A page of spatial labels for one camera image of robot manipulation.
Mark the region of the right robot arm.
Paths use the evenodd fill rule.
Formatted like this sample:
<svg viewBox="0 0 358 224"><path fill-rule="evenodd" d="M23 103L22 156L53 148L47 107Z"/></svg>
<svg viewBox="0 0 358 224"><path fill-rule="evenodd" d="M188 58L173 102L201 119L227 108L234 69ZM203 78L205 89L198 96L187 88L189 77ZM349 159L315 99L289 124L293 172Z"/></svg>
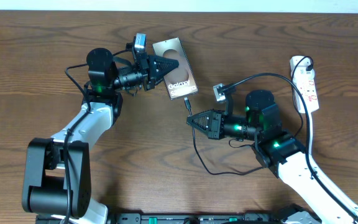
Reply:
<svg viewBox="0 0 358 224"><path fill-rule="evenodd" d="M255 90L246 96L246 114L226 109L191 114L186 122L208 138L252 141L261 168L291 187L315 212L322 223L358 223L354 203L317 165L310 149L282 128L280 113L270 91Z"/></svg>

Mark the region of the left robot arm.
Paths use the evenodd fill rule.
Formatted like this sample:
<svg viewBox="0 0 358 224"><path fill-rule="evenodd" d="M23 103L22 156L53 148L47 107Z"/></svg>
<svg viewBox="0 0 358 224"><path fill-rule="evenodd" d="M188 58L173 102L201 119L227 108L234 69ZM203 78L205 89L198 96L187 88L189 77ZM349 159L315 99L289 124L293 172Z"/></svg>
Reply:
<svg viewBox="0 0 358 224"><path fill-rule="evenodd" d="M80 112L50 138L27 147L22 208L55 223L107 223L109 209L91 196L90 150L120 116L122 91L155 88L179 66L175 59L149 55L127 45L133 62L108 49L86 57L89 81L80 86Z"/></svg>

